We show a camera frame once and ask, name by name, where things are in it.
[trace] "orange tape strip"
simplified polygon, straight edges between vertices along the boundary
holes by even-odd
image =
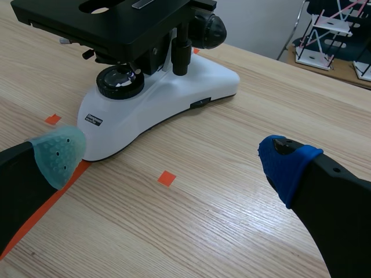
[[[63,189],[57,191],[49,198],[17,231],[9,244],[6,246],[4,252],[0,256],[2,260],[5,255],[28,233],[29,230],[44,216],[44,214],[62,197],[63,194],[71,187],[72,184],[82,175],[83,172],[91,165],[91,162],[81,161],[75,169],[74,174]]]
[[[54,114],[53,116],[48,117],[45,122],[50,125],[55,125],[60,119],[61,117],[59,117],[57,114]]]
[[[172,182],[175,180],[176,175],[169,173],[168,171],[164,171],[162,175],[158,178],[158,182],[163,184],[164,186],[171,186]]]

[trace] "white microscope base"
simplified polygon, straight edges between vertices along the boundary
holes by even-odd
[[[228,68],[192,55],[188,74],[170,69],[148,76],[141,93],[127,100],[111,100],[95,86],[84,97],[77,126],[86,137],[87,161],[98,161],[124,149],[141,133],[190,109],[198,101],[235,95],[239,76]]]

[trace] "microscope label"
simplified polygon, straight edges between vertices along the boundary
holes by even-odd
[[[103,123],[103,120],[97,118],[97,117],[94,117],[93,115],[91,114],[88,114],[85,118],[85,120],[87,120],[88,122],[90,123],[93,123],[94,125],[96,126],[100,126],[101,123]]]

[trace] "microscope focus knob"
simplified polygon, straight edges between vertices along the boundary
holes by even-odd
[[[125,100],[139,94],[144,87],[143,73],[135,74],[127,65],[114,65],[97,76],[99,92],[112,100]]]
[[[197,11],[195,18],[190,22],[188,35],[193,47],[213,49],[225,41],[227,29],[219,16]]]

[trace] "wooden table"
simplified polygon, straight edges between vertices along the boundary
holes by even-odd
[[[0,0],[0,149],[74,125],[103,65],[18,23]],[[269,186],[270,134],[323,148],[371,180],[371,94],[232,46],[201,55],[239,73],[231,100],[186,112],[95,163],[0,262],[1,278],[329,277]],[[167,170],[170,188],[157,183]]]

